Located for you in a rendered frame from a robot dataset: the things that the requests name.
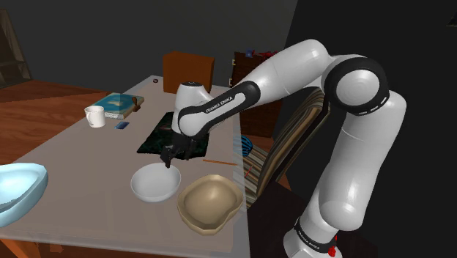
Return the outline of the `dark shelf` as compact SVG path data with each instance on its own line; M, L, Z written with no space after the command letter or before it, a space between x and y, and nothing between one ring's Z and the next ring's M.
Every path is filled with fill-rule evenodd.
M0 9L0 89L32 80L10 16Z

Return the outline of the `white round bowl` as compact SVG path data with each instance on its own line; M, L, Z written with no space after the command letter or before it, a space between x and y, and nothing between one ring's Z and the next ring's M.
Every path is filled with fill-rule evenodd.
M181 173L175 166L151 163L140 168L131 178L130 187L144 202L162 202L173 196L181 183Z

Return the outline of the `light blue bowl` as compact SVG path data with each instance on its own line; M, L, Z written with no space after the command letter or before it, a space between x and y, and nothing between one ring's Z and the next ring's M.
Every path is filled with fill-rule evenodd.
M0 165L0 227L16 222L41 199L48 172L36 163Z

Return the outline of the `tan irregular bowl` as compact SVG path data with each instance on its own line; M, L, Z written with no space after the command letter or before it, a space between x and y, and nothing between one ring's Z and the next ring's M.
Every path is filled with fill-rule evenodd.
M208 174L178 195L177 209L191 230L200 235L216 235L242 203L243 193L235 183L219 174Z

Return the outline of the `striped chair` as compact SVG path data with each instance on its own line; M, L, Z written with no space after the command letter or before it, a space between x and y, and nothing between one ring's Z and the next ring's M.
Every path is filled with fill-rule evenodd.
M324 124L330 103L315 89L281 129L269 152L254 146L243 158L246 207L250 207L270 182L279 182L306 144Z

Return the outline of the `white mug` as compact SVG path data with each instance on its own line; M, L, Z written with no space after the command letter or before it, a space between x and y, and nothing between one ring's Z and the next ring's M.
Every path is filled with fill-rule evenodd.
M84 111L91 128L101 128L105 125L105 111L102 106L88 106Z

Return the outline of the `dark green mat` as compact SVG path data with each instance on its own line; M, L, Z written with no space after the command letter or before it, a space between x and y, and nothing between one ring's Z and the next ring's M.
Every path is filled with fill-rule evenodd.
M173 130L171 128L174 113L167 112L157 123L155 129L146 138L145 142L138 148L137 153L160 155L164 146L172 143ZM205 157L209 143L209 133L196 142L196 147L190 158Z

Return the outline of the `dark wooden dresser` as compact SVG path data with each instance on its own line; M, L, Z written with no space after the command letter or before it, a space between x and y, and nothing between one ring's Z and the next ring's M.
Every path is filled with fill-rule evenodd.
M276 54L276 51L262 53L256 53L255 51L248 51L247 53L235 52L232 59L232 74L229 79L229 86L233 87L238 84L248 73L274 54ZM281 106L282 101L277 100L241 112L239 114L241 133L271 138Z

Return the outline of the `blue book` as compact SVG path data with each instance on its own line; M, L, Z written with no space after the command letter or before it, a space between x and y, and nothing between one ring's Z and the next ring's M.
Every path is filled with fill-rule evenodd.
M132 97L137 97L139 105L144 102L144 97L142 96L113 92L93 103L93 106L102 106L106 118L125 119L133 112Z

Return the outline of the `orange pencil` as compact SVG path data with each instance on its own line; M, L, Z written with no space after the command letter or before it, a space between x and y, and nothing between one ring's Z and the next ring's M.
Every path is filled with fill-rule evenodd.
M237 163L226 162L226 161L215 161L215 160L208 160L208 159L203 159L202 161L207 162L207 163L218 163L218 164L224 164L224 165L230 165L230 166L237 165Z

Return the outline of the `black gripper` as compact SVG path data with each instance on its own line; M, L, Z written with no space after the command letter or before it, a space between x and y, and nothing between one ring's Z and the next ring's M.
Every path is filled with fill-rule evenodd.
M160 154L160 159L164 162L167 169L171 167L171 160L181 152L185 153L185 160L189 160L196 147L196 140L181 133L174 133L172 145L164 146Z

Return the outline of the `orange wooden chair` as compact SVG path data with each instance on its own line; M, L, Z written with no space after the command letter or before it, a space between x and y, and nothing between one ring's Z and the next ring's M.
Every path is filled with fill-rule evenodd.
M181 83L195 81L210 93L215 59L172 51L163 56L163 91L176 94Z

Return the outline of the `dark robot stand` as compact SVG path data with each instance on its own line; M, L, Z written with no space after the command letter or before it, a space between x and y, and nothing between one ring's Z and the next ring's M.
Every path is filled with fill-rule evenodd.
M277 182L270 183L248 209L250 258L287 258L283 237L305 207L298 195ZM358 232L340 231L336 246L343 258L378 258L378 248Z

